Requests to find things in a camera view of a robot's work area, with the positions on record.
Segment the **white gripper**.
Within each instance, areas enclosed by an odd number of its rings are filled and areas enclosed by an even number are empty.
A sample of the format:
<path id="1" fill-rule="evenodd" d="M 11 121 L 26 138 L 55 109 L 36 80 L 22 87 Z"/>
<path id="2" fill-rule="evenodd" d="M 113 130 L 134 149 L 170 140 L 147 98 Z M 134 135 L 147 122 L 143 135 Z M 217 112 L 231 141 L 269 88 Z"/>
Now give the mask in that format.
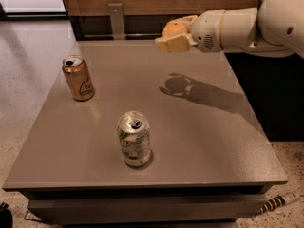
<path id="1" fill-rule="evenodd" d="M 170 22 L 184 24 L 186 27 L 185 32 L 191 31 L 192 36 L 181 33 L 174 36 L 157 38 L 155 42 L 162 52 L 187 52 L 193 46 L 196 46 L 201 52 L 220 52 L 220 25 L 224 13 L 224 9 L 217 9 L 206 11 L 199 17 L 191 15 L 172 20 Z"/>

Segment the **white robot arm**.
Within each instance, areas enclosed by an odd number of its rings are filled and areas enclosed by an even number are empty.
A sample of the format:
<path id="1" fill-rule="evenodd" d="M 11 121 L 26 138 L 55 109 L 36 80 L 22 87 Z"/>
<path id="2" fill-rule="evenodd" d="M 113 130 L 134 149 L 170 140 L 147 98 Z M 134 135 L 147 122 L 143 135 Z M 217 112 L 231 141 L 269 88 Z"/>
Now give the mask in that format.
<path id="1" fill-rule="evenodd" d="M 209 10 L 169 21 L 156 40 L 162 52 L 247 53 L 304 57 L 304 0 L 264 0 L 258 8 Z"/>

